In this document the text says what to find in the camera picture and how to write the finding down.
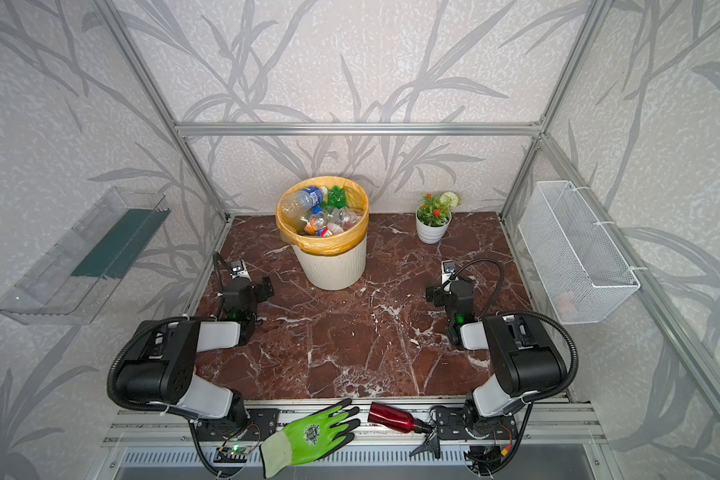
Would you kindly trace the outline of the orange label bottle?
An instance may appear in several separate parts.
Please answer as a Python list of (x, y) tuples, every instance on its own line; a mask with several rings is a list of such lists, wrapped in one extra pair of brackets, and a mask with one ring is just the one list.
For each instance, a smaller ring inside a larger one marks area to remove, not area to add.
[(304, 226), (304, 233), (308, 236), (315, 237), (331, 236), (332, 232), (328, 227), (330, 219), (330, 214), (327, 214), (322, 209), (318, 209), (316, 212), (313, 212), (309, 219), (306, 221), (306, 224)]

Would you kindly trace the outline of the blue label bottle edge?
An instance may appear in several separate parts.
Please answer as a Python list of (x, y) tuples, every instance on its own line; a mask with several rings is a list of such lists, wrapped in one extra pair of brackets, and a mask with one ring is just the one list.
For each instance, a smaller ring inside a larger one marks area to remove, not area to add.
[(328, 188), (325, 186), (307, 186), (287, 194), (281, 200), (280, 211), (290, 220), (299, 220), (319, 207), (327, 194)]

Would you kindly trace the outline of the green sprite bottle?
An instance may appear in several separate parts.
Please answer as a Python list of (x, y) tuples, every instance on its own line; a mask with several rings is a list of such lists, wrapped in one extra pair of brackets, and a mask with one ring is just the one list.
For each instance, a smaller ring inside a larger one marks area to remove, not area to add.
[(331, 187), (325, 196), (323, 205), (330, 209), (341, 209), (348, 206), (346, 190), (339, 186)]

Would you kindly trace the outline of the pink label clear bottle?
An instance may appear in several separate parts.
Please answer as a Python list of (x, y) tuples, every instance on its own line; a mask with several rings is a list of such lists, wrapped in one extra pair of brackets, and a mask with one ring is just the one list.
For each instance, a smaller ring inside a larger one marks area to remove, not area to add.
[(349, 207), (342, 207), (334, 211), (335, 223), (346, 232), (356, 226), (362, 219), (363, 211)]

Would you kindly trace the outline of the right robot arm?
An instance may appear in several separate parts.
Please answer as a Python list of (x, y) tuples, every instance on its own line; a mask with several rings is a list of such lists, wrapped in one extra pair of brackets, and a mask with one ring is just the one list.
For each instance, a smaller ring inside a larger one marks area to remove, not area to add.
[(556, 320), (527, 310), (476, 315), (473, 286), (464, 280), (428, 286), (425, 298), (445, 310), (446, 335), (453, 346), (489, 354), (493, 374), (465, 402), (464, 421), (471, 430), (555, 396), (575, 379), (578, 350)]

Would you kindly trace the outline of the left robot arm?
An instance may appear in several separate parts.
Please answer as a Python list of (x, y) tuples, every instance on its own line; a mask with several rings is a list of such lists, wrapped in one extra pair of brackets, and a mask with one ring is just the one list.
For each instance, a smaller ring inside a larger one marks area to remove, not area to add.
[(199, 353), (247, 345), (258, 320), (258, 305), (274, 296), (268, 277), (245, 276), (221, 291), (218, 318), (170, 317), (144, 321), (116, 355), (107, 376), (107, 395), (119, 407), (157, 411), (190, 421), (220, 422), (233, 432), (249, 424), (242, 396), (196, 373)]

